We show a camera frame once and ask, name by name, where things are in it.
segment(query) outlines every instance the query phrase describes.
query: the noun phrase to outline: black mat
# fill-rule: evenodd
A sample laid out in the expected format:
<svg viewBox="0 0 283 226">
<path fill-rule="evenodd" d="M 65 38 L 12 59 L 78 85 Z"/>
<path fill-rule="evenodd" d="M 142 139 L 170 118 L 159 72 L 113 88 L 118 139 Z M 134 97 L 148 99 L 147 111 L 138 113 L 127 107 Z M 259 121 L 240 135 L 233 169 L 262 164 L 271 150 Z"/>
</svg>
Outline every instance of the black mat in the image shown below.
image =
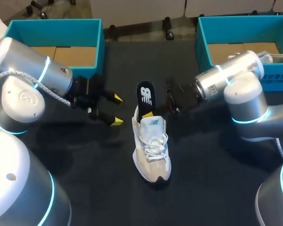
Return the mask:
<svg viewBox="0 0 283 226">
<path fill-rule="evenodd" d="M 158 103 L 164 80 L 191 81 L 198 67 L 194 43 L 107 43 L 107 88 L 124 101 L 101 109 L 125 120 L 109 128 L 84 112 L 46 100 L 40 123 L 22 140 L 65 188 L 74 226 L 258 226 L 254 201 L 260 184 L 282 163 L 270 142 L 238 138 L 221 102 L 167 120 L 172 177 L 154 190 L 139 176 L 132 153 L 131 117 L 138 82 L 154 83 Z M 283 93 L 266 95 L 283 103 Z"/>
</svg>

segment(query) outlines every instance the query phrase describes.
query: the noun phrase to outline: shoe tongue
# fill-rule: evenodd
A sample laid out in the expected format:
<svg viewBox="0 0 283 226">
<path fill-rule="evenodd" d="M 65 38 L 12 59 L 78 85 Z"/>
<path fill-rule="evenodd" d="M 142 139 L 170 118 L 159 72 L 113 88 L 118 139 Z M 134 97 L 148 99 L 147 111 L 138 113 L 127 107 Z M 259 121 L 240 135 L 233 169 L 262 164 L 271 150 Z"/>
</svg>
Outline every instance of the shoe tongue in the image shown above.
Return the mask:
<svg viewBox="0 0 283 226">
<path fill-rule="evenodd" d="M 152 116 L 141 120 L 142 138 L 148 142 L 151 138 L 162 138 L 164 134 L 164 119 L 161 116 Z"/>
</svg>

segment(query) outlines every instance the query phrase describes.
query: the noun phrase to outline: white shoelace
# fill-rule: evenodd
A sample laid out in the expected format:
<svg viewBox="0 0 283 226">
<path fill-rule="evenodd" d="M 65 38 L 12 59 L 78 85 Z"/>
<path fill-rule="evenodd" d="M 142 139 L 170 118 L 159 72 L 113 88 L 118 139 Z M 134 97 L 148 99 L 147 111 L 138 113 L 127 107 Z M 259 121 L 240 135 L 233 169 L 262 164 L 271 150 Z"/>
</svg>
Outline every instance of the white shoelace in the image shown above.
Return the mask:
<svg viewBox="0 0 283 226">
<path fill-rule="evenodd" d="M 148 160 L 159 160 L 159 159 L 166 159 L 166 143 L 168 141 L 168 135 L 164 134 L 162 139 L 161 138 L 151 138 L 149 142 L 145 142 L 142 137 L 140 137 L 140 140 L 144 144 L 144 150 L 146 153 L 146 158 Z"/>
</svg>

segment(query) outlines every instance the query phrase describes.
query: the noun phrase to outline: shoe insole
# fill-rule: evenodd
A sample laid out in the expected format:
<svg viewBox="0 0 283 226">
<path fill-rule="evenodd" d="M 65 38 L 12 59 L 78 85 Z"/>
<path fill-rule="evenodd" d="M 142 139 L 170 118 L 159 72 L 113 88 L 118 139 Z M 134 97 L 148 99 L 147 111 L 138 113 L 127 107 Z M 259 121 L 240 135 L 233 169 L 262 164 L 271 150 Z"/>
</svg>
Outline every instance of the shoe insole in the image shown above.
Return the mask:
<svg viewBox="0 0 283 226">
<path fill-rule="evenodd" d="M 149 81 L 142 81 L 136 88 L 138 104 L 138 122 L 142 118 L 153 116 L 156 109 L 156 97 L 154 85 Z"/>
</svg>

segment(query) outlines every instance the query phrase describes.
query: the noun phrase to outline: teal box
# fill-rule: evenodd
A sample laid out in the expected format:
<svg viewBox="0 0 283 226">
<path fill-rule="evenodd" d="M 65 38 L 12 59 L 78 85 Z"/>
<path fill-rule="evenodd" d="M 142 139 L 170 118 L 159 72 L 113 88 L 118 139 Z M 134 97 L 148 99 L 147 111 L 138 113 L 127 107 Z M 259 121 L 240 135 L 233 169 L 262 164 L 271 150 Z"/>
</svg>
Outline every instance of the teal box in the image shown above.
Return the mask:
<svg viewBox="0 0 283 226">
<path fill-rule="evenodd" d="M 13 20 L 5 37 L 27 46 L 96 47 L 94 67 L 70 67 L 74 77 L 103 74 L 105 40 L 100 19 Z"/>
<path fill-rule="evenodd" d="M 275 42 L 283 53 L 283 16 L 200 17 L 196 32 L 196 55 L 200 72 L 213 67 L 208 44 Z M 264 91 L 283 91 L 283 64 L 264 65 Z"/>
</svg>

